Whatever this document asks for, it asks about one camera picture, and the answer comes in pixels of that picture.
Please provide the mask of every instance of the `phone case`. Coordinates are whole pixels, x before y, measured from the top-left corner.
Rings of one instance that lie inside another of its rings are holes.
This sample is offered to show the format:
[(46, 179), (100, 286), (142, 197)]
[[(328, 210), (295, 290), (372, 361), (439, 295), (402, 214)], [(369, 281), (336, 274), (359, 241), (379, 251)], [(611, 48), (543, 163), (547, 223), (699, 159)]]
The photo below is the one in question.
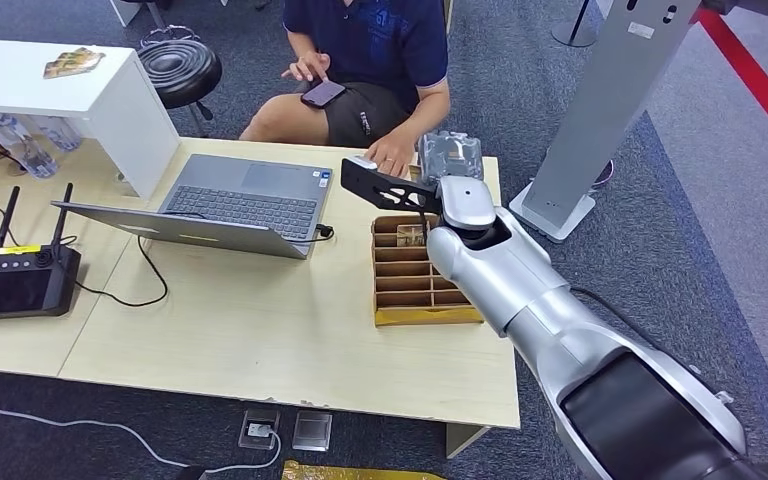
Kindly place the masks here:
[(318, 109), (323, 109), (323, 108), (327, 107), (328, 105), (331, 105), (331, 102), (333, 102), (334, 100), (337, 100), (338, 98), (340, 98), (340, 95), (342, 95), (342, 94), (346, 93), (346, 89), (345, 89), (345, 88), (343, 88), (343, 90), (341, 90), (341, 91), (340, 91), (340, 93), (338, 93), (337, 95), (334, 95), (333, 97), (331, 97), (331, 100), (328, 100), (328, 101), (327, 101), (327, 102), (325, 102), (324, 104), (321, 104), (321, 105), (320, 105), (320, 104), (318, 104), (318, 103), (316, 103), (316, 102), (314, 102), (314, 101), (312, 101), (312, 100), (309, 100), (309, 99), (305, 98), (305, 96), (306, 96), (308, 93), (310, 93), (311, 91), (313, 91), (313, 88), (312, 88), (312, 89), (310, 89), (310, 90), (308, 90), (308, 92), (307, 92), (307, 93), (305, 93), (304, 95), (302, 95), (302, 97), (301, 97), (301, 98), (302, 98), (302, 103), (304, 103), (304, 104), (305, 104), (305, 105), (307, 105), (308, 107), (311, 107), (311, 108), (318, 108)]

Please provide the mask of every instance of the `sticker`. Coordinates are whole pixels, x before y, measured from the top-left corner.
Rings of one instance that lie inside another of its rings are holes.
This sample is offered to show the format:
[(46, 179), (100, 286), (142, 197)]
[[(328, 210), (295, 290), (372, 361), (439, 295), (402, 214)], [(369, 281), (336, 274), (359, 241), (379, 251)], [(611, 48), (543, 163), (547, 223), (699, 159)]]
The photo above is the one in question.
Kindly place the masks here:
[(36, 253), (42, 250), (42, 245), (25, 245), (0, 248), (0, 255), (19, 255), (20, 253)]
[(643, 37), (648, 40), (652, 38), (652, 34), (655, 33), (655, 29), (637, 22), (631, 22), (628, 24), (628, 33), (633, 33), (638, 37)]
[(137, 231), (137, 232), (151, 232), (151, 233), (160, 233), (160, 232), (158, 232), (157, 230), (155, 230), (155, 229), (153, 229), (153, 228), (148, 228), (148, 227), (136, 227), (136, 226), (134, 226), (134, 225), (123, 225), (123, 224), (121, 224), (121, 223), (119, 224), (119, 226), (120, 226), (120, 227), (122, 227), (122, 228), (126, 228), (126, 229), (128, 229), (128, 230), (135, 230), (135, 231)]

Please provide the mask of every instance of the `laptop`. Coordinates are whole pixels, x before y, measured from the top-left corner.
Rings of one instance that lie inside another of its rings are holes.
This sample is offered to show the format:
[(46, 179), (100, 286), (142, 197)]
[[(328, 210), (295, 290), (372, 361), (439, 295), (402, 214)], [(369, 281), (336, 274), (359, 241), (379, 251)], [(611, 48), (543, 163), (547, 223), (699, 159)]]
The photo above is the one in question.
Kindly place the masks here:
[(192, 155), (156, 213), (51, 202), (154, 240), (305, 259), (331, 184), (328, 168)]

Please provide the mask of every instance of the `metal pole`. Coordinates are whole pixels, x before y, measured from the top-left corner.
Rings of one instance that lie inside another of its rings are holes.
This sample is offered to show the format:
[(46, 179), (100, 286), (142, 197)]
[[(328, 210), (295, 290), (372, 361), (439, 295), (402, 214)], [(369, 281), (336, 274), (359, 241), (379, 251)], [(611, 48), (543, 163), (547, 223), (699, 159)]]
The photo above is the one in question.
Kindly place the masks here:
[(572, 32), (570, 33), (570, 45), (572, 45), (572, 41), (575, 40), (575, 34), (578, 33), (578, 27), (581, 26), (581, 20), (584, 19), (584, 12), (587, 10), (587, 5), (590, 3), (590, 0), (584, 0), (584, 4), (581, 6), (581, 10), (578, 11), (578, 18), (575, 21), (575, 26), (572, 27)]
[(190, 115), (193, 116), (193, 121), (196, 122), (196, 129), (198, 129), (198, 134), (201, 138), (208, 138), (207, 133), (204, 131), (204, 127), (201, 124), (201, 119), (199, 117), (199, 111), (196, 109), (196, 104), (191, 103), (187, 105), (187, 109), (190, 111)]
[(584, 0), (584, 4), (581, 5), (581, 9), (578, 11), (578, 18), (576, 18), (575, 23), (562, 22), (552, 27), (552, 37), (569, 47), (589, 47), (593, 45), (596, 41), (596, 32), (586, 24), (581, 24), (589, 4), (590, 0)]

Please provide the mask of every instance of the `white cable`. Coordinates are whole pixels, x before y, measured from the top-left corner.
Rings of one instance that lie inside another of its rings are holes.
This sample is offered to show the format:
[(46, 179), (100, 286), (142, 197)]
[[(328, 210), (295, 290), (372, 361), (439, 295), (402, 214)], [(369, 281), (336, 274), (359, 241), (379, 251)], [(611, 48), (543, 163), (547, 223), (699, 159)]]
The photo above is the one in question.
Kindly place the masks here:
[[(190, 465), (187, 465), (186, 463), (174, 462), (172, 460), (167, 460), (161, 457), (160, 455), (155, 453), (155, 451), (149, 446), (148, 443), (146, 443), (146, 441), (143, 439), (143, 437), (140, 436), (139, 433), (135, 432), (130, 427), (127, 427), (125, 425), (121, 425), (118, 423), (99, 422), (97, 420), (75, 420), (72, 422), (55, 422), (54, 420), (35, 417), (33, 415), (28, 415), (27, 413), (11, 412), (9, 410), (1, 410), (1, 409), (0, 409), (0, 415), (5, 415), (8, 417), (15, 417), (15, 418), (24, 418), (25, 420), (32, 420), (34, 422), (51, 425), (52, 427), (73, 427), (75, 425), (97, 425), (99, 427), (118, 428), (120, 430), (125, 430), (126, 432), (133, 435), (137, 440), (139, 440), (140, 443), (143, 444), (143, 447), (145, 447), (145, 449), (148, 450), (148, 453), (150, 453), (151, 456), (154, 457), (154, 459), (157, 460), (158, 462), (165, 463), (167, 465), (173, 465), (176, 467), (181, 467), (181, 468), (186, 468), (190, 466)], [(260, 464), (260, 465), (228, 465), (227, 467), (215, 468), (213, 470), (206, 470), (205, 473), (219, 473), (227, 470), (257, 469), (257, 468), (266, 468), (271, 466), (273, 463), (275, 463), (276, 460), (278, 460), (278, 456), (281, 454), (281, 437), (279, 437), (278, 434), (276, 434), (272, 430), (269, 430), (269, 434), (272, 435), (278, 443), (278, 448), (275, 449), (275, 455), (272, 457), (272, 460), (270, 460), (269, 462)]]

